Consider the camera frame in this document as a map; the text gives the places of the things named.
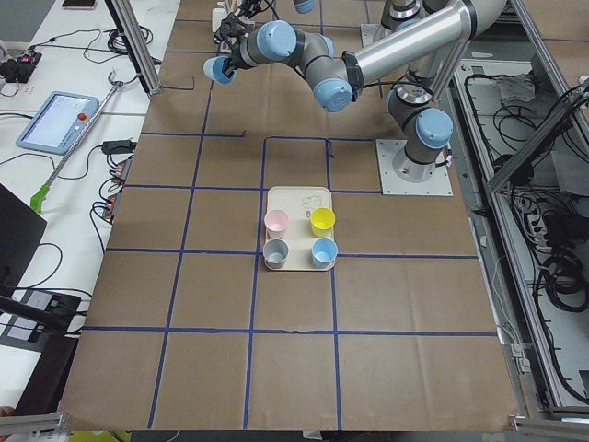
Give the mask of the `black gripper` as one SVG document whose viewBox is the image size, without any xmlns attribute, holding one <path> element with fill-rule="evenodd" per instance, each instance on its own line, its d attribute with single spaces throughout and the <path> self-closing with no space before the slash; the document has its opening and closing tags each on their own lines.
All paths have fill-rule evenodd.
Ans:
<svg viewBox="0 0 589 442">
<path fill-rule="evenodd" d="M 247 57 L 248 36 L 235 37 L 230 39 L 231 54 L 226 58 L 223 64 L 223 74 L 225 77 L 235 77 L 237 70 L 248 70 L 251 65 L 246 60 Z"/>
</svg>

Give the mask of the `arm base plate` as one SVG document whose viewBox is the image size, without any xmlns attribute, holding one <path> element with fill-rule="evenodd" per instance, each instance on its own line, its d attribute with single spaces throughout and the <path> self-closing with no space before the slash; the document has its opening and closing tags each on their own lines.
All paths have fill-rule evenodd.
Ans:
<svg viewBox="0 0 589 442">
<path fill-rule="evenodd" d="M 379 24 L 361 24 L 360 35 L 362 47 L 369 46 L 378 40 L 381 26 Z"/>
<path fill-rule="evenodd" d="M 405 152 L 406 140 L 377 139 L 376 156 L 381 192 L 386 196 L 451 197 L 452 185 L 444 151 L 428 165 L 412 162 Z"/>
</svg>

